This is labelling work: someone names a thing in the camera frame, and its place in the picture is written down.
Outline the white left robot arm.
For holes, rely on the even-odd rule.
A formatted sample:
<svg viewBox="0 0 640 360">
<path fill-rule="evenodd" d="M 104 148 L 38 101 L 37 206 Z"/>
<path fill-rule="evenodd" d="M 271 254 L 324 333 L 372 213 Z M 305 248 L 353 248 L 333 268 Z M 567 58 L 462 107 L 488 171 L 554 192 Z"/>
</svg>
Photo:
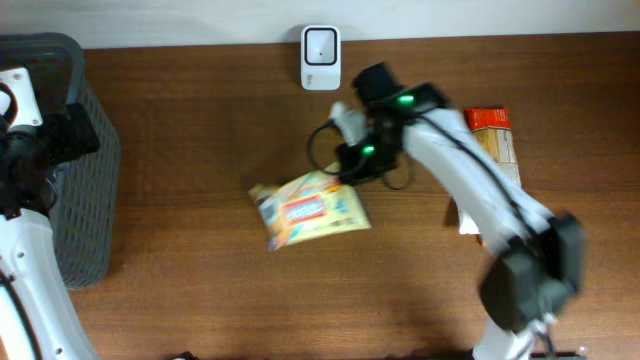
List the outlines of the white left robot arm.
<svg viewBox="0 0 640 360">
<path fill-rule="evenodd" d="M 1 340 L 11 359 L 95 359 L 56 258 L 49 171 L 102 145 L 80 104 L 37 117 L 1 105 Z"/>
</svg>

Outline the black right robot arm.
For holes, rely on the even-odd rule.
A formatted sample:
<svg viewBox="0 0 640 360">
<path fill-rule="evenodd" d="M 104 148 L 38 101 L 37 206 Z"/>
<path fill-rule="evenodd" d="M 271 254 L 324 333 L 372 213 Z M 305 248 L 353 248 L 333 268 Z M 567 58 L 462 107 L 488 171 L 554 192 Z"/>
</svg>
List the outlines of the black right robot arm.
<svg viewBox="0 0 640 360">
<path fill-rule="evenodd" d="M 512 181 L 463 114 L 432 83 L 401 84 L 384 63 L 362 70 L 352 88 L 360 110 L 333 108 L 344 143 L 342 182 L 383 178 L 405 154 L 437 179 L 478 228 L 493 262 L 479 287 L 488 322 L 468 359 L 560 359 L 550 330 L 583 280 L 586 236 L 571 214 L 558 216 Z"/>
</svg>

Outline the white tube gold cap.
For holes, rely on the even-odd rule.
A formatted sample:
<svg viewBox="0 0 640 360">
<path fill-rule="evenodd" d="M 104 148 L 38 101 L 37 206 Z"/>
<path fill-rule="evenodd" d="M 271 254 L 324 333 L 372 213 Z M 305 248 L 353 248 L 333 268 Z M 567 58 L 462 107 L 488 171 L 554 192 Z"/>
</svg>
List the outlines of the white tube gold cap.
<svg viewBox="0 0 640 360">
<path fill-rule="evenodd" d="M 458 233 L 460 235 L 479 235 L 479 228 L 469 213 L 459 203 L 456 203 L 456 207 L 458 212 Z"/>
</svg>

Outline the spaghetti pasta packet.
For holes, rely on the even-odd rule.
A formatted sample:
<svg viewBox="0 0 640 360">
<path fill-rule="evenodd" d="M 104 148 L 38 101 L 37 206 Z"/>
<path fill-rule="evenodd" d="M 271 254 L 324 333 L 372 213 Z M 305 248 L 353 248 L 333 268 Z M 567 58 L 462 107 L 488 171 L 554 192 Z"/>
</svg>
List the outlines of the spaghetti pasta packet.
<svg viewBox="0 0 640 360">
<path fill-rule="evenodd" d="M 482 148 L 502 172 L 521 185 L 517 157 L 513 146 L 512 123 L 506 107 L 466 107 L 465 120 Z"/>
</svg>

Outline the yellow snack bag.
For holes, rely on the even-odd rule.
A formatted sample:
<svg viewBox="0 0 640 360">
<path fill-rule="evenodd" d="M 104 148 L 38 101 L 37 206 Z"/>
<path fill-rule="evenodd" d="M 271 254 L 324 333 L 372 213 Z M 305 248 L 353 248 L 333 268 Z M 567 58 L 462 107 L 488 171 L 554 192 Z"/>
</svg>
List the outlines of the yellow snack bag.
<svg viewBox="0 0 640 360">
<path fill-rule="evenodd" d="M 333 163 L 282 186 L 257 184 L 249 190 L 266 226 L 271 251 L 372 227 L 355 188 L 333 174 L 338 169 L 339 164 Z"/>
</svg>

